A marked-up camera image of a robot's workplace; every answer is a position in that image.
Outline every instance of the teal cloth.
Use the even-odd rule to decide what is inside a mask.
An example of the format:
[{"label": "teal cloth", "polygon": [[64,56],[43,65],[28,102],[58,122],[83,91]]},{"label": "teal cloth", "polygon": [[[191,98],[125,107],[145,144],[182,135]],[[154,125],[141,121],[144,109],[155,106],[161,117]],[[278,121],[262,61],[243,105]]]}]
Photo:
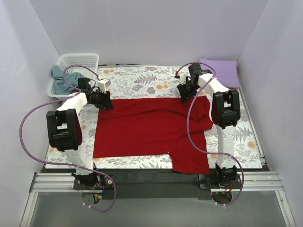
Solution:
[{"label": "teal cloth", "polygon": [[[68,86],[63,80],[63,71],[59,68],[59,66],[54,65],[52,67],[52,75],[55,81],[53,82],[53,88],[56,95],[68,95],[73,88]],[[65,79],[67,82],[74,87],[78,86],[78,78],[84,77],[79,72],[66,73]]]}]

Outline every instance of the purple cloth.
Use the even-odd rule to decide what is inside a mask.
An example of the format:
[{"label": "purple cloth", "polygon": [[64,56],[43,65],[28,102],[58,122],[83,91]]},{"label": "purple cloth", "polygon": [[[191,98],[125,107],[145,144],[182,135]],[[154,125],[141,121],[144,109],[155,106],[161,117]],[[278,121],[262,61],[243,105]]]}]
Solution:
[{"label": "purple cloth", "polygon": [[[207,59],[200,59],[201,63],[205,63],[213,67],[217,74],[216,78],[225,87],[239,88],[240,82],[237,75],[236,61],[213,61]],[[203,70],[209,70],[207,66],[201,66]]]}]

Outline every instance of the white laundry basket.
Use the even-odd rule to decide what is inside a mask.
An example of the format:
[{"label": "white laundry basket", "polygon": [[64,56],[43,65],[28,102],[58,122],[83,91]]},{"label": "white laundry basket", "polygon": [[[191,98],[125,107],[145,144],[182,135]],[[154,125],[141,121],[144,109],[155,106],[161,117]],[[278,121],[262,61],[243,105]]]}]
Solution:
[{"label": "white laundry basket", "polygon": [[[65,70],[65,68],[70,65],[83,65],[90,68],[94,72],[97,72],[98,62],[99,62],[99,55],[95,53],[75,53],[75,54],[62,55],[59,58],[57,65],[62,70]],[[73,72],[79,72],[83,76],[90,79],[96,78],[96,76],[93,73],[91,73],[85,68],[80,68],[80,67],[72,67],[68,69],[66,73],[73,73]],[[68,95],[56,95],[53,88],[53,82],[54,82],[54,78],[52,78],[50,82],[47,94],[50,97],[56,97],[56,98],[68,97]]]}]

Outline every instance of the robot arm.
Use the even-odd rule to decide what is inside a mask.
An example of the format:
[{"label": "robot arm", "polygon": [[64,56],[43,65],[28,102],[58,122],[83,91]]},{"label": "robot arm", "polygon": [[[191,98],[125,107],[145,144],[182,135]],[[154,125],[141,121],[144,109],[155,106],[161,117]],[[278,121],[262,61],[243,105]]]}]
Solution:
[{"label": "robot arm", "polygon": [[[189,74],[180,75],[181,84],[178,90],[182,102],[196,95],[197,89],[204,86],[213,76],[211,71],[202,70],[200,64],[189,66]],[[229,90],[218,80],[213,79],[205,90],[213,97],[211,116],[218,132],[218,151],[233,156],[233,139],[235,127],[240,119],[239,92]],[[218,155],[216,161],[216,180],[218,183],[229,183],[236,178],[235,161],[227,155]]]},{"label": "robot arm", "polygon": [[[62,106],[55,111],[47,112],[48,139],[51,147],[63,152],[68,160],[78,166],[88,169],[96,169],[95,164],[86,155],[82,144],[82,132],[78,120],[78,114],[87,104],[94,104],[99,109],[113,109],[110,101],[110,92],[107,91],[109,80],[98,82],[98,90],[92,91],[90,79],[79,78],[78,87],[82,90],[77,96],[68,99]],[[76,174],[72,174],[80,184],[88,188],[95,189],[100,185],[100,181],[105,181],[96,173],[76,168]]]}]

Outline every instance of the floral fabric surface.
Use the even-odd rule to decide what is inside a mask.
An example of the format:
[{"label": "floral fabric surface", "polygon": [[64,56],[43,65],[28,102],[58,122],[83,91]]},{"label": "floral fabric surface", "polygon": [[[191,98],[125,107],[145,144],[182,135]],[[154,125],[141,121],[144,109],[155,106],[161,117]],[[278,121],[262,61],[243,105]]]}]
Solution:
[{"label": "floral fabric surface", "polygon": [[[140,67],[112,67],[98,68],[98,75],[103,79],[110,79],[108,90],[111,99],[132,98],[159,98],[180,97],[177,89],[179,80],[174,78],[176,66],[140,66]],[[188,72],[185,67],[181,72]],[[207,96],[210,103],[212,97],[202,91],[202,96]],[[234,138],[234,156],[239,160],[243,168],[261,168],[259,149],[256,138],[240,97],[241,119],[238,122]],[[92,158],[95,132],[98,119],[98,109],[94,105],[86,105],[79,114],[79,122],[83,134],[82,146],[87,156]],[[207,151],[217,152],[217,132],[215,125],[205,131]],[[210,168],[215,167],[217,155],[208,155]],[[49,147],[46,161],[67,163],[64,152]],[[172,160],[168,154],[153,156],[129,156],[93,158],[97,168],[168,168],[172,169]],[[69,166],[46,165],[46,168],[71,168]]]}]

